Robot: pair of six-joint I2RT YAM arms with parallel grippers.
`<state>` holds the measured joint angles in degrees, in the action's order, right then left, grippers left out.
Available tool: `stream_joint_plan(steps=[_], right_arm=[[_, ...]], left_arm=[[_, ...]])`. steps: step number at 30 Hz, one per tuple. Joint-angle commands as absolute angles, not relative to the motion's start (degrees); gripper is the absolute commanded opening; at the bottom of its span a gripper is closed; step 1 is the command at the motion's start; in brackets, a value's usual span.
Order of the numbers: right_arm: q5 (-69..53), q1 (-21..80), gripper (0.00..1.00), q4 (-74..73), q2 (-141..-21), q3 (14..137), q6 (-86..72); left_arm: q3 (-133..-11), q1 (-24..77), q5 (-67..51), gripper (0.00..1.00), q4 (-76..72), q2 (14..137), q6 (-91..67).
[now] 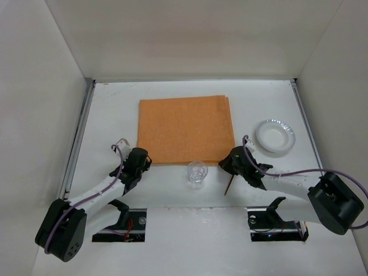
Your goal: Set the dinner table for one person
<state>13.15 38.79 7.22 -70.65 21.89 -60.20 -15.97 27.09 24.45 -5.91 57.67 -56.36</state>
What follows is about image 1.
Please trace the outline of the orange cloth napkin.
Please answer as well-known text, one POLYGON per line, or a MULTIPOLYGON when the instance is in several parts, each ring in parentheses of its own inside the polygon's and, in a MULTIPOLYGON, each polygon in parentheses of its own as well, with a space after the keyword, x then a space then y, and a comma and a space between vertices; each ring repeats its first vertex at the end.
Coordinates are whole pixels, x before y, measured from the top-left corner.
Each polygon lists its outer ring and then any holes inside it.
POLYGON ((235 147, 229 98, 141 100, 137 146, 154 164, 218 163, 235 147))

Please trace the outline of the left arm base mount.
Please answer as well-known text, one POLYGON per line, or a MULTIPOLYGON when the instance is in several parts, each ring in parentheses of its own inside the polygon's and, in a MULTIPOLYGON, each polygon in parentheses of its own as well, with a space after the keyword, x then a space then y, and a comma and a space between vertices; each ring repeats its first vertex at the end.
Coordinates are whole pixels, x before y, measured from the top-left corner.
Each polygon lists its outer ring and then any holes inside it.
POLYGON ((146 209, 131 209, 120 200, 113 200, 109 205, 120 211, 117 222, 92 236, 93 243, 142 243, 145 242, 147 223, 146 209))

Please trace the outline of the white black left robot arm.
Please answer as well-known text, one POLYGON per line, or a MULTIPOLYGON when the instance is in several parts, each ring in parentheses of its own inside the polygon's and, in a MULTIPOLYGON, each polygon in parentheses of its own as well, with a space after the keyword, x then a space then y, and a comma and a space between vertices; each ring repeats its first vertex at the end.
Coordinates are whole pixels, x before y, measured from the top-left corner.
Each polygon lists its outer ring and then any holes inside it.
POLYGON ((68 262, 86 239, 123 243, 145 240, 146 209, 131 209, 121 198, 137 186, 152 160, 142 148, 113 145, 112 150, 120 156, 120 165, 99 185, 79 197, 51 203, 35 237, 46 254, 68 262))

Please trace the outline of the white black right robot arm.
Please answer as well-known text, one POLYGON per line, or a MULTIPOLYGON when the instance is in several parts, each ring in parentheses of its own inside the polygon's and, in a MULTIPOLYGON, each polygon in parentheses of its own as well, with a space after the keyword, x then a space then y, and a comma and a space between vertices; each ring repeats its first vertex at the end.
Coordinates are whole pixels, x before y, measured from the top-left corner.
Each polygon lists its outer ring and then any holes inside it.
POLYGON ((231 175, 238 175, 252 187, 284 193, 270 209, 282 221, 319 223, 337 235, 344 235, 364 209, 360 198, 336 172, 316 177, 307 172, 291 174, 270 164, 258 163, 248 147, 233 148, 218 164, 231 175))

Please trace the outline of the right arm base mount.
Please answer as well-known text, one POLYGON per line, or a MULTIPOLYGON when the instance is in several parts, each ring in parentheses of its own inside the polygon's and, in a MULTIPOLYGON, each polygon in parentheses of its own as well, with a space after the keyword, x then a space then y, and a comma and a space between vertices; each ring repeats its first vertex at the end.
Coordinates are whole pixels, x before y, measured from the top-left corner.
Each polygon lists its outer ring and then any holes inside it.
POLYGON ((285 200, 285 197, 278 197, 268 206, 247 209, 252 242, 306 242, 309 231, 305 222, 284 221, 276 213, 285 200))

